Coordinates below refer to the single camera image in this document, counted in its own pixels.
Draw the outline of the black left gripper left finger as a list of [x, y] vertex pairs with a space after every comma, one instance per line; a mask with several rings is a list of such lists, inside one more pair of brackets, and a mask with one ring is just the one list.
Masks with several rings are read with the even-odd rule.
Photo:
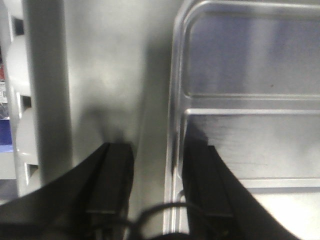
[[56, 180], [0, 207], [3, 240], [122, 240], [128, 225], [134, 156], [104, 143]]

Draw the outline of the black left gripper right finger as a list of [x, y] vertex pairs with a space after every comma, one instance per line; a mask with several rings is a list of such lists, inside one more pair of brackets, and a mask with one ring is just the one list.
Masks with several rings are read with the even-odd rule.
[[295, 240], [240, 183], [207, 135], [193, 124], [186, 128], [182, 184], [189, 232], [197, 240]]

